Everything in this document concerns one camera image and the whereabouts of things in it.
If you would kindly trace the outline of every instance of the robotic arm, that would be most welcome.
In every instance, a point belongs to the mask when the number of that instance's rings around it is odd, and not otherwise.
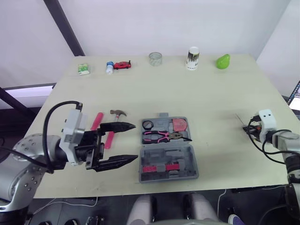
[[[101,136],[106,132],[123,132],[135,128],[125,122],[103,123],[94,131],[84,131],[87,117],[81,109],[72,109],[65,121],[62,137],[46,137],[48,157],[53,170],[64,169],[66,162],[81,165],[96,172],[111,170],[135,160],[137,155],[120,155],[103,161],[104,144]],[[45,172],[49,172],[43,152],[42,134],[34,134],[20,140],[14,151],[30,157],[31,161],[16,154],[8,154],[0,160],[0,225],[22,225],[27,210]]]
[[[258,122],[258,125],[251,125],[252,122]],[[285,200],[290,215],[300,219],[300,136],[290,130],[277,130],[276,120],[271,110],[260,110],[249,122],[248,126],[243,127],[249,135],[253,144],[267,157],[281,153],[283,162],[287,169],[287,178],[289,184],[285,186]],[[253,141],[262,143],[260,149]],[[264,146],[270,143],[279,151],[266,152]]]

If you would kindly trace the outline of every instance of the red toy car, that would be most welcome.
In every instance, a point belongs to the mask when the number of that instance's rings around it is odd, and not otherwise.
[[[129,62],[117,62],[113,66],[114,69],[128,69],[131,68],[130,60]]]

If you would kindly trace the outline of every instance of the gray plastic tool case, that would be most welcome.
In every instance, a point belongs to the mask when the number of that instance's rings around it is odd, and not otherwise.
[[[160,113],[159,118],[144,119],[153,122],[151,131],[168,131],[173,133],[173,119],[184,119],[187,122],[187,129],[179,133],[183,137],[191,139],[188,120],[185,117],[168,117],[168,113]],[[161,135],[143,135],[145,130],[142,127],[142,149],[140,152],[140,183],[159,182],[167,180],[186,180],[199,177],[197,162],[195,159],[193,146],[189,141],[180,139],[171,139],[169,142],[161,143],[143,143],[143,139],[156,140],[162,138]],[[179,164],[178,170],[167,170],[165,165]],[[156,172],[144,172],[145,166],[155,166]]]

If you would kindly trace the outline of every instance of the pink-handled pliers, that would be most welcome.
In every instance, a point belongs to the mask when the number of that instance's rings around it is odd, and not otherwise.
[[[164,137],[158,138],[156,140],[152,139],[143,139],[143,143],[161,143],[161,142],[169,142],[171,139],[179,139],[179,138],[184,138],[182,137],[182,134],[180,133],[169,133],[168,131],[157,131],[157,130],[152,130],[152,131],[145,131],[143,132],[143,135],[162,135]]]

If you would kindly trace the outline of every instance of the small bottle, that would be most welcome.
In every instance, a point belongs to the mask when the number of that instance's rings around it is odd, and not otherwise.
[[[113,73],[113,62],[112,61],[106,63],[106,73],[107,74]]]

